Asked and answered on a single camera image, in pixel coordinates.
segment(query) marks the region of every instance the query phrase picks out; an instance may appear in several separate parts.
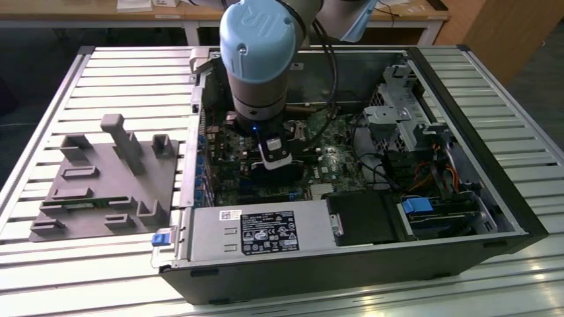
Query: wire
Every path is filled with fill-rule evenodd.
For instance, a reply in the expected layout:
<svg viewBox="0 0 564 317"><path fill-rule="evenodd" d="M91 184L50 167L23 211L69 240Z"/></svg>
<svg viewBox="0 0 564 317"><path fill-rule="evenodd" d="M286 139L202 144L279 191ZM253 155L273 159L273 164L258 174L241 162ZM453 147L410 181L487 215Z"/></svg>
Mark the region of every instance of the wire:
<svg viewBox="0 0 564 317"><path fill-rule="evenodd" d="M395 191L401 191L401 187L397 185L397 183L390 179L390 177L387 175L385 175L383 173L378 172L374 168L369 167L366 163L363 163L359 160L359 157L355 154L355 150L354 150L354 136L355 136L355 129L359 123L359 119L362 119L362 114L358 114L355 120L354 120L354 124L351 126L351 133L350 133L350 148L351 148L351 158L354 159L355 162L358 162L374 175L378 175L386 182L389 187L395 190Z"/></svg>
<svg viewBox="0 0 564 317"><path fill-rule="evenodd" d="M381 0L378 0L378 3L381 3L382 5L385 5L387 7L389 12L385 12L379 9L375 9L379 12L387 13L389 17L390 17L390 27L393 28L393 25L395 24L395 17L399 17L399 15L395 15L391 11L390 11L390 7L386 3L381 2Z"/></svg>
<svg viewBox="0 0 564 317"><path fill-rule="evenodd" d="M453 187L454 187L454 192L457 193L458 192L458 173L457 173L455 169L449 165L446 165L446 170L451 174L451 184L453 184Z"/></svg>
<svg viewBox="0 0 564 317"><path fill-rule="evenodd" d="M321 138L321 135L323 134L326 128L329 127L330 122L335 118L335 113L338 111L338 107L335 106L335 90L338 88L338 71L335 68L335 54L333 51L333 46L326 42L326 39L329 36L326 35L326 31L318 20L315 19L313 21L313 30L315 31L315 35L318 37L318 40L321 42L321 46L323 48L323 52L326 54L326 57L329 59L329 67L331 70L333 75L333 85L331 85L331 92L329 94L329 98L326 99L325 106L318 108L318 111L326 110L326 120L325 124L321 126L319 130L317 131L315 135L310 138L307 145L305 146L305 150L307 150L318 141Z"/></svg>
<svg viewBox="0 0 564 317"><path fill-rule="evenodd" d="M429 164L429 162L422 162L421 164L417 165L417 168L414 169L414 177L413 177L413 182L417 181L417 173L419 171L419 168L423 167L423 165Z"/></svg>

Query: aluminum profile table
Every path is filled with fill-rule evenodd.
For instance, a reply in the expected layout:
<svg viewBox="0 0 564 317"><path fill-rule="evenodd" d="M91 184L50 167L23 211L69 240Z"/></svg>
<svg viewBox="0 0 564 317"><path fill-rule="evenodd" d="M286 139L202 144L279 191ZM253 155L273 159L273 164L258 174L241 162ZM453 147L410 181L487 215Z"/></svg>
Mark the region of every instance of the aluminum profile table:
<svg viewBox="0 0 564 317"><path fill-rule="evenodd" d="M0 193L1 316L539 316L564 306L562 152L470 52L422 48L463 113L550 236L459 276L326 293L191 306L157 276L150 234L33 244L26 241L62 161L62 136L110 142L102 114L119 112L139 140L182 141L190 115L189 48L95 48L71 64ZM178 205L182 157L173 207Z"/></svg>

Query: warning label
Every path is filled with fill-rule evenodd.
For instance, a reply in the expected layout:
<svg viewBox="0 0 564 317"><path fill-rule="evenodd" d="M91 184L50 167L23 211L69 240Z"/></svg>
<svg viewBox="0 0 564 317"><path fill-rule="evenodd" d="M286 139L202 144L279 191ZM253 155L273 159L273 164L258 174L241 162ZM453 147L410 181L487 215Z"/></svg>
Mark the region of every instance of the warning label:
<svg viewBox="0 0 564 317"><path fill-rule="evenodd" d="M239 215L242 254L298 251L293 211Z"/></svg>

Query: black cable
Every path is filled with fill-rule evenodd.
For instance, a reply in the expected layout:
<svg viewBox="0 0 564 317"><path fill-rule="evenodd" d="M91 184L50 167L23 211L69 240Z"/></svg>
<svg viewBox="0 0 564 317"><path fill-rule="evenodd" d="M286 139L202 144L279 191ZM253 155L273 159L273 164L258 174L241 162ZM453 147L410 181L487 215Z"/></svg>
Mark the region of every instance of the black cable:
<svg viewBox="0 0 564 317"><path fill-rule="evenodd" d="M355 136L355 129L359 123L359 119L362 119L362 114L359 114L354 120L354 125L351 126L351 133L350 133L350 147L351 147L351 158L374 174L378 175L389 184L389 187L395 190L395 191L401 191L401 187L397 185L397 183L390 179L390 177L387 175L385 175L383 173L378 172L374 168L369 167L366 163L363 163L359 160L359 157L355 154L355 150L354 150L354 136Z"/></svg>
<svg viewBox="0 0 564 317"><path fill-rule="evenodd" d="M318 111L327 109L326 110L325 124L322 125L322 127L317 131L315 135L309 139L309 142L307 142L307 145L305 146L305 149L311 147L315 144L315 142L318 141L318 139L321 138L321 135L323 134L326 128L329 127L330 122L335 118L335 113L338 111L338 107L335 106L335 100L334 100L335 99L335 90L338 88L338 71L337 71L337 68L335 68L335 54L334 54L334 51L333 51L333 46L326 42L326 39L329 38L329 36L326 35L325 28L321 25L321 23L317 21L317 19L313 21L313 30L315 31L315 35L317 35L318 40L321 42L323 52L325 52L326 57L329 59L329 67L330 67L331 75L333 75L333 85L331 85L331 92L330 92L329 97L326 99L325 106L318 109Z"/></svg>
<svg viewBox="0 0 564 317"><path fill-rule="evenodd" d="M379 11L379 12L383 12L383 13L387 13L389 14L389 16L390 16L390 27L393 28L393 25L395 24L395 16L398 16L398 15L395 15L390 11L390 7L389 7L389 5L386 3L381 2L381 0L378 0L378 3L381 3L382 5L385 5L387 7L389 12L385 12L385 11L382 11L379 9L375 9L375 10Z"/></svg>

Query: blue tab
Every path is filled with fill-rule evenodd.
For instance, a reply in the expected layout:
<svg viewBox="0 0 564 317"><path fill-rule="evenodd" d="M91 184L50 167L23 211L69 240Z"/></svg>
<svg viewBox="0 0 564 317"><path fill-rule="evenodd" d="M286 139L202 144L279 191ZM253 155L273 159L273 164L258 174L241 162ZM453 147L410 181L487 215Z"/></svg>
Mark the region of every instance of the blue tab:
<svg viewBox="0 0 564 317"><path fill-rule="evenodd" d="M407 198L401 202L405 213L421 213L425 211L433 211L430 201L427 198Z"/></svg>
<svg viewBox="0 0 564 317"><path fill-rule="evenodd" d="M345 42L358 42L363 31L367 26L367 21L370 20L370 15L373 12L373 9L375 8L375 3L378 0L369 0L355 21L354 24L350 26L350 29L346 31L343 36L341 37L341 41Z"/></svg>
<svg viewBox="0 0 564 317"><path fill-rule="evenodd" d="M154 233L150 240L151 246L169 246L170 245L170 234L169 233Z"/></svg>

